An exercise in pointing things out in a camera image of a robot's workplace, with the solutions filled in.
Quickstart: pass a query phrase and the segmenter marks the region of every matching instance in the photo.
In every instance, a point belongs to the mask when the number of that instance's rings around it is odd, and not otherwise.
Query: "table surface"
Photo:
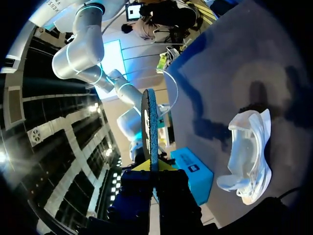
[[[225,226],[268,196],[279,196],[303,183],[313,140],[313,89],[288,33],[264,7],[245,1],[199,36],[168,68],[179,87],[172,108],[177,148],[188,147],[214,172],[208,206]],[[169,100],[176,97],[165,76]],[[271,114],[266,159],[272,179],[264,195],[246,206],[235,192],[217,187],[229,174],[228,124],[239,109],[264,103]],[[290,205],[291,194],[283,202]]]

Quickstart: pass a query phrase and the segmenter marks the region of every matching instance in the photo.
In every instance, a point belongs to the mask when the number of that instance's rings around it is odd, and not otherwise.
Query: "window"
[[[104,58],[101,62],[101,65],[104,72],[109,74],[112,70],[119,70],[121,74],[125,74],[126,70],[120,40],[104,43],[103,46]],[[101,88],[97,86],[95,86],[95,88],[100,99],[107,99],[116,96],[115,89],[107,94]]]

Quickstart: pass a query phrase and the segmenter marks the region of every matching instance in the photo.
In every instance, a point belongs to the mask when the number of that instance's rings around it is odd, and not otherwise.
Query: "screen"
[[[128,5],[126,10],[127,21],[138,20],[141,17],[139,10],[143,5],[143,3],[133,3]]]

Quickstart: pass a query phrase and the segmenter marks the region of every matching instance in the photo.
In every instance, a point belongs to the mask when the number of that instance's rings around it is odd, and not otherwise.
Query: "teal box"
[[[173,167],[183,169],[189,178],[189,188],[198,206],[209,199],[214,174],[194,155],[189,148],[181,148],[171,152],[175,159]]]

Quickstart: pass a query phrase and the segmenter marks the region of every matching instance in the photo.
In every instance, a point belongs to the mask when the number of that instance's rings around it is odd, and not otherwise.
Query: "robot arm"
[[[141,99],[142,93],[117,70],[105,74],[98,64],[103,60],[104,47],[101,32],[105,8],[99,3],[84,4],[73,21],[74,40],[53,57],[52,68],[60,79],[76,78],[98,86],[117,96],[130,106],[130,110],[117,119],[122,133],[131,142],[130,158],[134,162],[136,150],[142,147]]]

